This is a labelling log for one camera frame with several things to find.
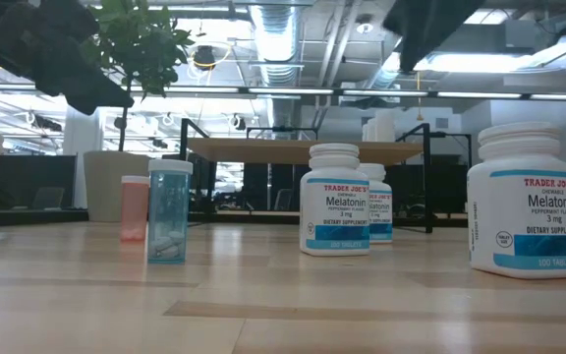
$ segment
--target plant pot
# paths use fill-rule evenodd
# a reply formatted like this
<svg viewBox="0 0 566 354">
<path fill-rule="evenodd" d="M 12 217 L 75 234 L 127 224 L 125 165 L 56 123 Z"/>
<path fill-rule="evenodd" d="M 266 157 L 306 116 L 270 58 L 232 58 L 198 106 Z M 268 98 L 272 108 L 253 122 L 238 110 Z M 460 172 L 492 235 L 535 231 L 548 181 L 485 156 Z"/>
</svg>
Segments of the plant pot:
<svg viewBox="0 0 566 354">
<path fill-rule="evenodd" d="M 86 202 L 89 221 L 119 222 L 122 176 L 149 176 L 150 158 L 119 151 L 85 153 Z"/>
</svg>

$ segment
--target potted plant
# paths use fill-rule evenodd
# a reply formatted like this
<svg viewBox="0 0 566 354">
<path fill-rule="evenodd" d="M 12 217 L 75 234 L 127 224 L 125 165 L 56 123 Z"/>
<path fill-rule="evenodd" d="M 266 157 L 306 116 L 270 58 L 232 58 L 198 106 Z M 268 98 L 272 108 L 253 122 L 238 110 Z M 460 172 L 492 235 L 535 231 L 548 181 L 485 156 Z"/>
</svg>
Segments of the potted plant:
<svg viewBox="0 0 566 354">
<path fill-rule="evenodd" d="M 126 92 L 141 85 L 148 94 L 166 96 L 165 89 L 178 81 L 176 67 L 187 63 L 187 47 L 194 44 L 190 32 L 178 29 L 167 6 L 150 10 L 147 0 L 101 0 L 90 7 L 99 22 L 99 33 L 83 43 L 88 62 L 107 75 L 121 77 Z M 147 175 L 146 156 L 122 152 L 128 126 L 128 107 L 116 120 L 120 130 L 119 152 L 85 154 L 88 212 L 91 221 L 119 221 L 121 177 Z"/>
</svg>

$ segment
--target wooden desk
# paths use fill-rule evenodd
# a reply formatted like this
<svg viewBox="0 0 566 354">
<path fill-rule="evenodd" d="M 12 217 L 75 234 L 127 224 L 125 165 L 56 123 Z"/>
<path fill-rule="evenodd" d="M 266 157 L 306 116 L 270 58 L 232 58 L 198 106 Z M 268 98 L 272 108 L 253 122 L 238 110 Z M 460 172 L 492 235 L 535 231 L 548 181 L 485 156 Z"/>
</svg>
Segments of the wooden desk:
<svg viewBox="0 0 566 354">
<path fill-rule="evenodd" d="M 189 229 L 147 265 L 119 224 L 0 227 L 0 353 L 566 353 L 566 279 L 469 268 L 467 229 L 313 258 L 297 225 Z"/>
</svg>

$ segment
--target translucent blue container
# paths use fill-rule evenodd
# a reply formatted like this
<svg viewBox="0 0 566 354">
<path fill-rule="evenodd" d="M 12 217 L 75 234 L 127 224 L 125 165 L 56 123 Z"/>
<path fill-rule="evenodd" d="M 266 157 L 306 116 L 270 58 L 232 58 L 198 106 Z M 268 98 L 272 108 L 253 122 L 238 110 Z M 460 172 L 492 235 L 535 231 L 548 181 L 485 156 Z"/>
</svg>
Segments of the translucent blue container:
<svg viewBox="0 0 566 354">
<path fill-rule="evenodd" d="M 149 225 L 147 262 L 181 264 L 187 249 L 190 162 L 154 159 L 149 162 Z"/>
</svg>

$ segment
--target melatonin bottle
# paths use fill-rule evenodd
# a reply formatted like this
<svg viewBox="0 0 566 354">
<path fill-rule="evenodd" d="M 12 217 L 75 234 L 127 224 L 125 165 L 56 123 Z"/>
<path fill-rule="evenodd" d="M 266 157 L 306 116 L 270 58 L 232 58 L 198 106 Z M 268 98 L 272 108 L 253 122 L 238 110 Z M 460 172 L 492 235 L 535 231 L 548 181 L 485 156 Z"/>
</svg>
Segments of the melatonin bottle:
<svg viewBox="0 0 566 354">
<path fill-rule="evenodd" d="M 471 267 L 525 279 L 566 277 L 566 163 L 558 130 L 526 122 L 483 130 L 467 177 Z"/>
<path fill-rule="evenodd" d="M 378 163 L 361 163 L 358 171 L 370 180 L 370 243 L 392 242 L 392 188 L 383 183 L 385 167 Z"/>
<path fill-rule="evenodd" d="M 358 147 L 310 148 L 311 172 L 301 180 L 301 251 L 312 256 L 359 256 L 370 252 L 368 190 Z"/>
</svg>

